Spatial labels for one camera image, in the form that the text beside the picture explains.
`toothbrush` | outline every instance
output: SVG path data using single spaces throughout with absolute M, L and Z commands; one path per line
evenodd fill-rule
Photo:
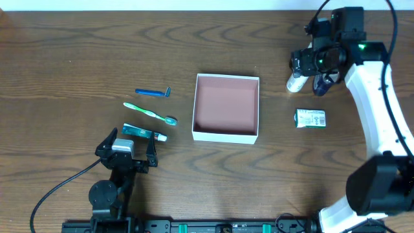
M 171 126 L 176 126 L 176 125 L 178 124 L 177 120 L 175 120 L 174 118 L 171 118 L 171 117 L 168 117 L 168 116 L 167 116 L 166 118 L 161 117 L 161 116 L 158 116 L 158 115 L 157 115 L 157 114 L 155 114 L 154 112 L 152 112 L 152 111 L 148 111 L 148 110 L 145 110 L 145 109 L 142 109 L 142 108 L 140 108 L 140 107 L 138 107 L 138 106 L 136 106 L 136 105 L 134 105 L 134 104 L 131 104 L 131 103 L 127 103 L 127 102 L 125 102 L 125 103 L 124 103 L 124 106 L 125 106 L 125 107 L 128 107 L 128 108 L 130 108 L 130 109 L 134 109 L 134 110 L 137 110 L 137 111 L 143 112 L 143 113 L 147 114 L 147 115 L 148 115 L 148 116 L 150 116 L 150 117 L 155 117 L 155 118 L 157 118 L 157 119 L 163 120 L 166 124 L 169 124 L 169 125 L 171 125 Z

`white background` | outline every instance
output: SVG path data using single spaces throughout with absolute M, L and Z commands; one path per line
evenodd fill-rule
M 3 10 L 317 10 L 324 0 L 0 0 Z M 391 0 L 414 10 L 414 0 Z M 324 10 L 363 6 L 387 10 L 385 0 L 331 0 Z

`wood grain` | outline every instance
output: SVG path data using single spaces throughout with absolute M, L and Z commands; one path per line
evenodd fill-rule
M 365 161 L 365 139 L 345 85 L 318 98 L 310 82 L 285 91 L 290 52 L 310 38 L 314 12 L 5 12 L 0 19 L 0 231 L 28 232 L 38 200 L 92 164 L 95 147 L 124 122 L 168 135 L 159 167 L 136 180 L 131 211 L 173 219 L 276 218 L 333 204 Z M 391 62 L 401 108 L 414 129 L 414 13 L 399 12 Z M 388 12 L 367 12 L 369 39 L 389 44 Z M 261 79 L 255 145 L 194 142 L 197 73 Z M 134 88 L 169 98 L 138 96 Z M 132 102 L 179 120 L 176 128 L 123 107 Z M 296 129 L 295 108 L 324 109 L 326 129 Z M 130 138 L 119 134 L 121 138 Z M 143 157 L 146 141 L 134 139 Z M 87 194 L 110 172 L 97 166 L 50 196 L 38 232 L 89 219 Z M 387 219 L 414 232 L 413 214 Z

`open box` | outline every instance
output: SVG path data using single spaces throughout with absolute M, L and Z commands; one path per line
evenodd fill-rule
M 259 78 L 198 74 L 194 140 L 254 144 L 259 135 Z

